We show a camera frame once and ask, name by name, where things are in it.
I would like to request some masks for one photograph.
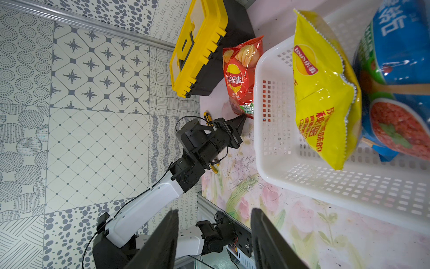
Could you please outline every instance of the lay's logo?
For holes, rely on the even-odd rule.
[[[240,90],[243,83],[243,77],[237,65],[230,64],[227,67],[227,71],[225,72],[225,79],[227,85],[233,90],[234,93],[237,93]]]
[[[303,75],[315,75],[318,73],[318,68],[312,62],[316,62],[315,53],[308,46],[299,47],[294,46],[294,53],[301,59],[301,61],[296,61],[296,67],[300,73]]]

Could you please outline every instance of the patterned tile wall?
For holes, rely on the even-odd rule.
[[[55,23],[51,107],[149,113],[149,48]]]
[[[197,115],[200,102],[172,91],[169,59],[0,7],[0,268],[80,268],[97,218],[146,190],[165,160],[180,156],[174,124]],[[155,141],[149,131],[157,118]],[[197,190],[138,233],[152,232],[170,208],[180,209],[180,229],[194,225]],[[94,268],[91,246],[85,264]]]
[[[48,150],[47,213],[147,189],[147,115],[52,108]]]
[[[35,0],[95,18],[131,31],[149,34],[157,0]]]
[[[43,215],[0,222],[0,267],[43,267]]]
[[[0,7],[0,103],[48,106],[53,21]]]
[[[169,62],[172,55],[150,50],[150,114],[162,116],[199,116],[200,96],[178,97],[172,90]]]
[[[49,108],[0,104],[0,222],[45,213]]]
[[[176,43],[191,0],[34,0]],[[236,0],[242,5],[255,0]]]

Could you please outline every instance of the black cable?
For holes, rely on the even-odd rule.
[[[176,122],[176,125],[175,125],[175,130],[176,130],[176,132],[178,132],[178,123],[179,123],[182,119],[185,119],[186,117],[195,117],[195,118],[197,118],[197,119],[204,120],[205,122],[207,122],[207,123],[210,125],[210,122],[208,122],[206,119],[204,119],[204,118],[202,118],[202,117],[197,117],[197,116],[185,116],[185,117],[180,118],[180,119]]]
[[[88,249],[89,244],[90,244],[90,243],[91,243],[91,241],[94,239],[94,237],[98,234],[98,232],[99,232],[99,231],[101,231],[101,229],[103,229],[103,228],[106,226],[106,224],[108,224],[109,222],[111,222],[111,220],[112,220],[112,219],[108,220],[105,224],[103,224],[103,225],[100,227],[100,229],[98,229],[98,230],[95,232],[95,234],[91,237],[91,239],[89,240],[88,244],[86,245],[85,250],[83,251],[83,254],[82,254],[82,269],[84,269],[84,268],[83,268],[83,262],[84,262],[84,260],[85,260],[85,253],[86,253],[86,250]]]
[[[173,162],[171,162],[170,164],[169,164],[169,167],[167,168],[167,170],[164,172],[164,174],[160,177],[160,179],[157,181],[157,182],[155,182],[155,184],[154,185],[152,185],[152,187],[151,188],[148,188],[146,191],[144,191],[143,193],[141,193],[141,194],[139,194],[138,196],[136,196],[136,197],[134,197],[133,199],[131,199],[130,201],[128,201],[128,202],[126,202],[125,203],[125,205],[123,205],[123,206],[121,206],[121,208],[117,211],[117,213],[114,215],[114,217],[112,218],[112,219],[110,219],[110,220],[108,220],[105,224],[103,224],[101,227],[100,227],[100,229],[98,229],[96,232],[95,232],[95,234],[91,237],[91,239],[89,240],[89,242],[88,242],[88,244],[86,245],[86,248],[85,248],[85,250],[83,251],[83,254],[82,254],[82,269],[84,269],[84,267],[83,267],[83,262],[84,262],[84,259],[85,259],[85,253],[86,253],[86,250],[88,249],[88,246],[89,246],[89,244],[91,243],[91,241],[94,239],[94,237],[98,234],[98,232],[99,231],[101,231],[101,229],[103,229],[109,222],[111,222],[117,215],[118,215],[118,213],[121,211],[121,209],[123,209],[124,208],[124,206],[126,206],[129,202],[131,202],[131,201],[133,201],[134,199],[136,199],[137,197],[139,197],[139,196],[141,196],[141,195],[143,195],[144,193],[146,193],[147,191],[149,191],[149,190],[151,190],[151,189],[153,189],[154,188],[154,186],[155,185],[157,185],[162,179],[163,179],[163,177],[167,174],[167,172],[170,170],[170,168],[172,168],[171,166],[172,166],[172,164],[173,164]]]
[[[212,268],[212,269],[215,269],[215,268],[213,268],[212,266],[208,265],[207,263],[203,262],[202,260],[199,260],[199,259],[197,259],[196,257],[193,257],[193,256],[191,256],[191,255],[189,255],[189,256],[190,256],[191,258],[195,259],[196,261],[199,261],[199,262],[203,263],[203,264],[204,264],[204,265],[206,265],[207,267]]]
[[[215,164],[220,163],[225,157],[227,157],[227,155],[228,155],[228,146],[227,146],[227,152],[226,152],[225,156],[223,158],[219,159],[218,161],[211,162],[211,164],[215,165]]]
[[[212,225],[220,225],[221,224],[221,222],[222,222],[222,220],[220,220],[219,222],[217,222],[217,223],[211,223]]]

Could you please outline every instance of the toolbox lid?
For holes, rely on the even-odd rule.
[[[179,97],[190,91],[192,84],[217,42],[225,36],[228,16],[223,0],[193,0],[175,50],[170,59],[172,89]]]

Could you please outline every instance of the floral tablecloth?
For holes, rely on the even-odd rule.
[[[242,139],[218,174],[202,176],[203,196],[235,219],[250,227],[252,208],[261,208],[310,269],[430,268],[430,237],[266,183],[250,119]]]

